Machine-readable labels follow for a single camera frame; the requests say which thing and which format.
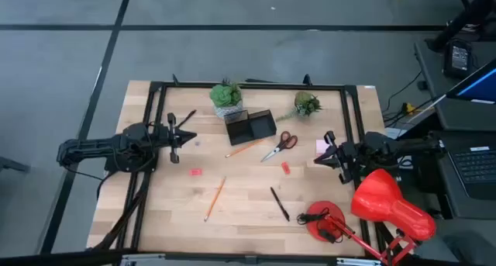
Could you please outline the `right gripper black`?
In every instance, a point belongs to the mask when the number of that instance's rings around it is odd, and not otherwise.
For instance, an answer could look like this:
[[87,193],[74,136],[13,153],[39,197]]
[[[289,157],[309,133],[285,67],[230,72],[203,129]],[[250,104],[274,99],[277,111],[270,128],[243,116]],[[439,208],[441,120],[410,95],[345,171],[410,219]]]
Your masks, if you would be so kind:
[[356,155],[353,142],[343,142],[338,146],[336,144],[335,134],[330,130],[326,133],[326,143],[328,143],[329,146],[323,154],[314,159],[314,163],[333,169],[340,169],[339,180],[342,184],[352,181],[353,162]]

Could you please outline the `black pen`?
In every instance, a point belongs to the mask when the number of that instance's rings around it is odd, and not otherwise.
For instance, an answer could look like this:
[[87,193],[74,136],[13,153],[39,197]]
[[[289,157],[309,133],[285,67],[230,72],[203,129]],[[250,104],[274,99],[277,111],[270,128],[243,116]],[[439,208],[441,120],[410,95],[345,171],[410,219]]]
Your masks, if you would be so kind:
[[287,210],[284,208],[284,206],[283,206],[283,204],[282,204],[281,200],[280,200],[280,199],[279,199],[279,197],[277,196],[277,193],[275,192],[275,190],[274,190],[272,187],[270,187],[270,191],[271,191],[271,194],[273,195],[273,197],[274,197],[274,199],[275,199],[275,201],[276,201],[277,205],[279,206],[279,208],[280,208],[280,210],[281,210],[281,212],[282,212],[282,214],[283,214],[284,218],[285,218],[288,222],[290,222],[290,216],[289,216],[289,214],[288,214]]

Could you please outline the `small trailing succulent dark pot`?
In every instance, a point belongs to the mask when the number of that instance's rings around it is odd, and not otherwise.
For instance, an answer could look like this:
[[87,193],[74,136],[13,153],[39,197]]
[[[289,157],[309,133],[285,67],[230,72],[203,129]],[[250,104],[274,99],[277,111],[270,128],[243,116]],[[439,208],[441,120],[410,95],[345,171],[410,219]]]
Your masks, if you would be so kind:
[[300,91],[297,92],[294,97],[294,107],[293,109],[285,115],[278,116],[276,118],[277,122],[290,119],[296,116],[308,117],[314,112],[318,112],[322,109],[320,101],[318,98],[309,93]]

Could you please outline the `green succulent in patterned pot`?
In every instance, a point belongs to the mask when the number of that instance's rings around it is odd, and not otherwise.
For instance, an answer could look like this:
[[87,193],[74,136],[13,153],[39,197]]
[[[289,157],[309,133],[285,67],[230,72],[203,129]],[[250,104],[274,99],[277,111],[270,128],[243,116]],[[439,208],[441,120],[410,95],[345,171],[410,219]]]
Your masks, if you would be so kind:
[[215,114],[219,118],[243,110],[241,89],[237,83],[223,78],[220,84],[215,85],[209,93],[214,105]]

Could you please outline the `black mesh desk organizer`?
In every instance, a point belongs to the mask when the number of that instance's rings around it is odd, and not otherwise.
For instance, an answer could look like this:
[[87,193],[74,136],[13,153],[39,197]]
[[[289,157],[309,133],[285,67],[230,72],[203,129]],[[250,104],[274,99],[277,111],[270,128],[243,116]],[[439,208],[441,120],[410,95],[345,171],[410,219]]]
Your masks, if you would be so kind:
[[246,110],[224,116],[232,146],[273,136],[277,132],[270,110],[248,113]]

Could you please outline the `red desk lamp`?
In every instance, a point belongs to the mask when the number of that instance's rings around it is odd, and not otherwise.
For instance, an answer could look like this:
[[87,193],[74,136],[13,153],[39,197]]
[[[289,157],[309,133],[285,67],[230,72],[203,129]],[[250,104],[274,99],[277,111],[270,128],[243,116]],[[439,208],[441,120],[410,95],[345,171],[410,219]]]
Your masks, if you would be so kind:
[[434,219],[403,198],[400,188],[384,169],[370,173],[355,191],[351,213],[374,223],[391,223],[397,227],[397,236],[381,252],[372,248],[346,224],[341,209],[330,201],[312,203],[297,221],[305,225],[316,239],[334,244],[346,237],[355,241],[379,262],[387,266],[398,263],[419,245],[431,239],[436,232]]

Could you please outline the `dark slim pen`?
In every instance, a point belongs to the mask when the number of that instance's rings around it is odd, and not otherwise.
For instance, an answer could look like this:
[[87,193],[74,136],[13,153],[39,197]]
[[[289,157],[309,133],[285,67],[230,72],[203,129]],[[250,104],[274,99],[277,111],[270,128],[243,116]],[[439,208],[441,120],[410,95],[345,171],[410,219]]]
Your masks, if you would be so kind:
[[181,128],[196,112],[196,109],[190,111],[188,115],[180,123],[177,124],[177,128]]

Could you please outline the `red-handled scissors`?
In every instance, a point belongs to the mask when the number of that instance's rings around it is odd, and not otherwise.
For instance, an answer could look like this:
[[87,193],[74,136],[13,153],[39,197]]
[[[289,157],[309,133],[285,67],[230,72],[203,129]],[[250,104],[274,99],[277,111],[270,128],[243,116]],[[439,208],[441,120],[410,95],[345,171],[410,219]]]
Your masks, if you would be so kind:
[[280,136],[280,142],[278,145],[269,153],[267,154],[261,162],[264,162],[270,158],[272,158],[275,154],[278,154],[282,150],[289,150],[293,148],[296,143],[298,142],[298,137],[295,135],[291,135],[288,131],[284,131],[281,133]]

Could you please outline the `dark laptop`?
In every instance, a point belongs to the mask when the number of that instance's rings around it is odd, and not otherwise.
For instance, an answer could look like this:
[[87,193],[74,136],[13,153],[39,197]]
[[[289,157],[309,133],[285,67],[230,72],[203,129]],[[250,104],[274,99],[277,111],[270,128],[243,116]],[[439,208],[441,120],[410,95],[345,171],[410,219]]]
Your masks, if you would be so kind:
[[439,143],[446,151],[448,184],[468,198],[496,201],[496,140],[444,138]]

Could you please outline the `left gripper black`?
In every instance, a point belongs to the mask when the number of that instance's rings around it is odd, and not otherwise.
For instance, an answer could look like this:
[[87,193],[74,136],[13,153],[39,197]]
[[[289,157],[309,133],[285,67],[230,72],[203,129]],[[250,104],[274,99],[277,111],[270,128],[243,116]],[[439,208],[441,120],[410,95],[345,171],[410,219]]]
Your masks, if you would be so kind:
[[180,130],[177,128],[177,135],[175,134],[176,117],[172,112],[167,114],[168,126],[160,124],[157,132],[158,147],[170,148],[170,161],[173,164],[179,163],[179,156],[177,155],[178,144],[185,144],[194,139],[197,133]]

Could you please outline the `orange pencil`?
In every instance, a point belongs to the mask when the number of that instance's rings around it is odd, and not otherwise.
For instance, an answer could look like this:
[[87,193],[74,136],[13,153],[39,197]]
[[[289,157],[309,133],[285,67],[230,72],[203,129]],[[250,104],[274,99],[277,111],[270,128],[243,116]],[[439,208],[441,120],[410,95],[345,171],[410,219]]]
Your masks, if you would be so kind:
[[253,147],[253,146],[255,146],[255,145],[257,145],[257,144],[259,144],[259,143],[261,143],[261,142],[263,142],[264,140],[265,140],[265,139],[260,139],[260,140],[255,140],[255,141],[253,141],[252,143],[248,143],[247,145],[244,145],[244,146],[242,146],[241,148],[238,148],[238,149],[234,150],[233,152],[231,152],[231,153],[227,154],[227,155],[225,156],[225,158],[232,157],[232,156],[234,156],[234,155],[236,155],[236,154],[238,154],[238,153],[240,153],[240,152],[242,152],[242,151],[244,151],[244,150],[247,150],[247,149],[249,149],[249,148],[251,148],[251,147]]
[[213,210],[213,208],[215,206],[215,203],[216,203],[216,201],[217,201],[217,199],[218,199],[218,197],[219,197],[219,195],[220,195],[220,193],[221,193],[221,191],[222,191],[222,189],[224,187],[224,184],[226,183],[226,179],[227,179],[227,177],[224,176],[223,179],[221,180],[221,183],[220,183],[219,187],[217,188],[217,190],[215,192],[215,196],[214,196],[214,198],[213,198],[213,200],[212,200],[212,202],[211,202],[211,204],[210,204],[210,206],[208,208],[208,211],[206,212],[205,217],[204,217],[204,222],[205,223],[208,221],[208,218],[210,217],[210,215],[212,213],[212,210]]

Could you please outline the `black rig beam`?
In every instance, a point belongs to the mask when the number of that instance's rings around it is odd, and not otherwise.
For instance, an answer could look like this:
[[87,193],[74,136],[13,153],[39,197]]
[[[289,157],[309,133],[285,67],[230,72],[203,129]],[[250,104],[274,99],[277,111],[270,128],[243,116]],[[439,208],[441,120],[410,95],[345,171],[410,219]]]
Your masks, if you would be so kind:
[[82,252],[37,254],[22,257],[0,257],[0,266],[103,266],[120,262],[135,262],[144,259],[172,261],[223,261],[243,264],[261,263],[309,263],[338,264],[361,263],[383,266],[385,263],[370,257],[339,256],[295,256],[295,255],[243,255],[243,254],[190,254],[190,253],[139,253],[133,249],[122,250],[86,250]]

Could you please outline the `monitor with blue screen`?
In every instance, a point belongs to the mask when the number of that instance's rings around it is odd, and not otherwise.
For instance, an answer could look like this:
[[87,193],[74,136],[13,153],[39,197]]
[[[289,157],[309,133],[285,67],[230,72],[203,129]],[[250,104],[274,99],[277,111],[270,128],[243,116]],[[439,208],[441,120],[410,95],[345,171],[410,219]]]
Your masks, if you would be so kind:
[[452,87],[447,98],[496,103],[496,58]]

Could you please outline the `black stand leg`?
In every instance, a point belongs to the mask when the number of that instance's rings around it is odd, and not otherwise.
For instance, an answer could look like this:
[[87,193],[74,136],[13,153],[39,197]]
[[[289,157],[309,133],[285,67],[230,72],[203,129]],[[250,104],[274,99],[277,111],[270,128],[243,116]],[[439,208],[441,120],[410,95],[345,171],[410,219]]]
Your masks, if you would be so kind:
[[436,38],[426,40],[427,47],[435,52],[442,51],[466,24],[485,19],[492,10],[493,2],[494,0],[473,0]]

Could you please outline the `white paper sheet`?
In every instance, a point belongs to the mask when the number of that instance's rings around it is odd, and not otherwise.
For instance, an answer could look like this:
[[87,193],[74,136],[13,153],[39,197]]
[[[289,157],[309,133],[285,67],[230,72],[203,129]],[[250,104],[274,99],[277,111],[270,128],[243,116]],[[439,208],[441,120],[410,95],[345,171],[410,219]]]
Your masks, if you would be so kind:
[[389,137],[391,139],[397,139],[400,136],[402,136],[404,133],[407,132],[407,130],[405,130],[405,129],[399,129],[399,128],[394,128],[394,127],[388,127],[385,130],[386,130],[387,137]]

